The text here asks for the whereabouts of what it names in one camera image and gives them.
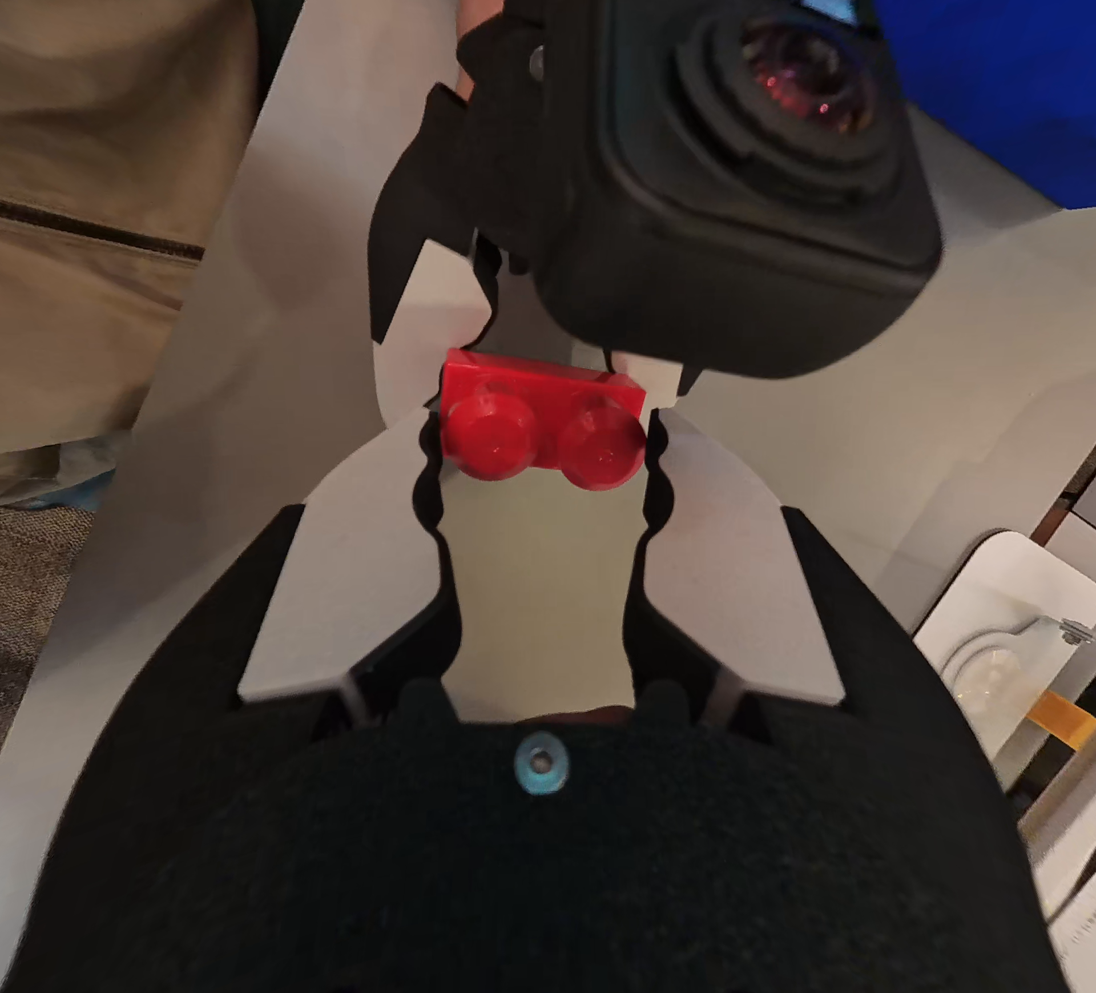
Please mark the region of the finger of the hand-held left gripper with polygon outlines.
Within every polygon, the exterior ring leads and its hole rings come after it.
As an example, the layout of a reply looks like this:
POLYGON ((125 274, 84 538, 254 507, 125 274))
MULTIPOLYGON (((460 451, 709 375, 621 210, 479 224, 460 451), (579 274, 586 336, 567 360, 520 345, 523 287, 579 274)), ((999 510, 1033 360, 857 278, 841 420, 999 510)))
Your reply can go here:
POLYGON ((643 390, 643 411, 674 407, 703 374, 698 367, 620 351, 610 351, 610 370, 628 377, 643 390))
POLYGON ((386 429, 429 406, 453 349, 473 345, 492 320, 473 262, 426 240, 386 335, 374 341, 378 409, 386 429))

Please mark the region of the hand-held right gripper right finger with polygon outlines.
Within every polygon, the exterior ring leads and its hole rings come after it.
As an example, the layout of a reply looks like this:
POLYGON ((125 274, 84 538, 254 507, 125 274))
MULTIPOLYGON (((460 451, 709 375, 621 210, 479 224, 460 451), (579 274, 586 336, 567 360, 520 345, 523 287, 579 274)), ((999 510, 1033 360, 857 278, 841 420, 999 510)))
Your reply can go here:
POLYGON ((676 410, 652 413, 623 610, 636 701, 677 684, 692 722, 747 695, 836 707, 845 688, 778 496, 676 410))

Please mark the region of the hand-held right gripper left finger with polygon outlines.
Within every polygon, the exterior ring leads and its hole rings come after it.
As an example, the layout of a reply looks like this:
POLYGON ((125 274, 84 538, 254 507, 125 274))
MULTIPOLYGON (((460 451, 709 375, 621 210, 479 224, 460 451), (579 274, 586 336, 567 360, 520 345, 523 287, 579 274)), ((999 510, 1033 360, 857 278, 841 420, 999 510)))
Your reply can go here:
POLYGON ((391 712, 408 680, 439 677, 461 639, 438 530, 439 426, 413 410, 306 496, 238 685, 242 701, 334 693, 355 723, 391 712))

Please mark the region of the red two-stud block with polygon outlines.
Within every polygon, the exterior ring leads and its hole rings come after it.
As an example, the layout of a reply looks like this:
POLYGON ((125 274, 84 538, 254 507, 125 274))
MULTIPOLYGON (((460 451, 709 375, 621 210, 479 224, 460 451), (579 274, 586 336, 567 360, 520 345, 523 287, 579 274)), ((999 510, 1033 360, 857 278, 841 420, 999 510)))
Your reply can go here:
POLYGON ((581 490, 615 490, 644 463, 646 400, 623 373, 450 349, 441 374, 442 452, 480 481, 535 468, 581 490))

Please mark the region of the white document stand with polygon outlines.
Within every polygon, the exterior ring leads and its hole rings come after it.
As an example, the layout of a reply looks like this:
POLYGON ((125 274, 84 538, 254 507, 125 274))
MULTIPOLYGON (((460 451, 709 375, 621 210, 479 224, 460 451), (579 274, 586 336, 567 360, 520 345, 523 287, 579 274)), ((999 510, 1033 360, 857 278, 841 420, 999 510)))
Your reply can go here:
POLYGON ((1076 701, 1094 683, 1094 566, 1077 563, 1021 534, 990 534, 913 637, 1005 790, 1049 739, 1031 707, 1048 690, 1076 701))

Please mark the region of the orange plastic piece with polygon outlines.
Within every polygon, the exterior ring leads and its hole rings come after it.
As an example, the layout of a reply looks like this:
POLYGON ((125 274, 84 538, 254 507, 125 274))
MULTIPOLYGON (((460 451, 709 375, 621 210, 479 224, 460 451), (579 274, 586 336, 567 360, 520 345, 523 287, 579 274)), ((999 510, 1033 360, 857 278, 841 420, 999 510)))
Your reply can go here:
POLYGON ((1026 719, 1076 752, 1095 735, 1095 716, 1054 690, 1044 690, 1026 719))

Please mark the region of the blue plastic bin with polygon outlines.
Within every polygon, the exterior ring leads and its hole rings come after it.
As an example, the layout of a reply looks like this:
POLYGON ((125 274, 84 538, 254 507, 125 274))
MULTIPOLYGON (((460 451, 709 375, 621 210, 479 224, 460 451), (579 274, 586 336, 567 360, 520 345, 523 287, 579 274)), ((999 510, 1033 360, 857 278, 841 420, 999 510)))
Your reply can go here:
POLYGON ((1095 0, 872 0, 909 98, 1063 209, 1095 205, 1095 0))

